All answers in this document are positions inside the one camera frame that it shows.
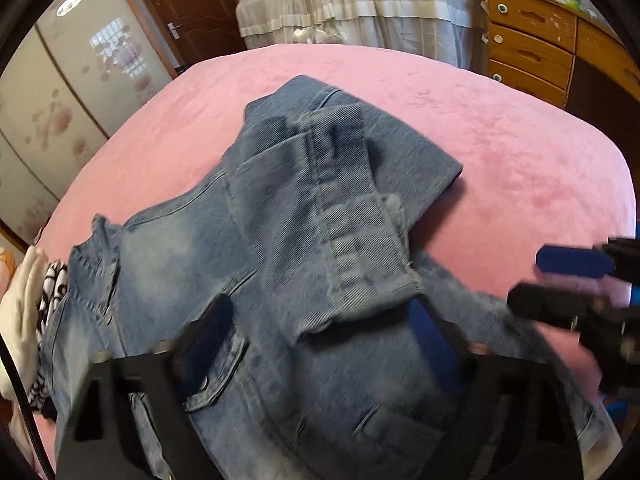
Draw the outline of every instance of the brown door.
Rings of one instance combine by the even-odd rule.
[[[146,0],[158,26],[180,54],[193,64],[245,50],[236,22],[236,0]]]

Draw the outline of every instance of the wooden drawer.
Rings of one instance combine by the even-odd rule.
[[[489,77],[495,78],[495,75],[499,75],[502,78],[502,82],[520,90],[525,94],[533,95],[540,100],[557,106],[558,108],[564,107],[565,92],[559,89],[557,86],[553,86],[551,83],[542,81],[542,79],[535,77],[534,75],[527,74],[522,70],[518,70],[513,66],[505,65],[495,59],[489,60]]]
[[[489,57],[549,81],[569,86],[574,56],[561,48],[512,28],[489,26]]]
[[[640,101],[640,70],[625,47],[601,30],[579,20],[576,55],[593,65]]]
[[[487,3],[492,22],[575,52],[577,17],[568,10],[547,0],[487,0]]]

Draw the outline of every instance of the denim shirt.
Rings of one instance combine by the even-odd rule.
[[[403,306],[421,293],[496,353],[556,360],[583,450],[602,422],[504,302],[468,291],[407,233],[462,167],[409,126],[306,76],[249,104],[238,139],[194,189],[124,225],[94,219],[42,362],[58,441],[97,351],[147,352],[224,292],[234,326],[184,403],[228,479],[415,478],[459,408]],[[144,395],[152,472],[169,473]]]

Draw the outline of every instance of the black and white patterned fabric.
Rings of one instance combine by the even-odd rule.
[[[44,381],[42,367],[40,365],[40,345],[42,334],[58,308],[60,301],[65,297],[67,290],[66,265],[60,260],[56,260],[49,265],[47,274],[42,285],[42,298],[38,308],[38,325],[36,326],[36,338],[38,339],[38,372],[29,390],[29,402],[32,410],[41,412],[47,418],[55,418],[52,402],[50,401],[49,389]]]

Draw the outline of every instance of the pink bed sheet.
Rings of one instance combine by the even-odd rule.
[[[90,236],[96,213],[124,222],[187,191],[234,141],[244,106],[298,74],[386,110],[464,164],[452,193],[427,212],[413,238],[471,289],[504,296],[519,280],[539,279],[533,263],[544,243],[588,246],[634,234],[628,167],[596,128],[434,60],[296,44],[208,60],[173,81],[84,167],[40,246],[66,260]],[[628,286],[616,280],[591,286],[628,303]],[[543,331],[595,399],[599,376],[590,355],[574,336]]]

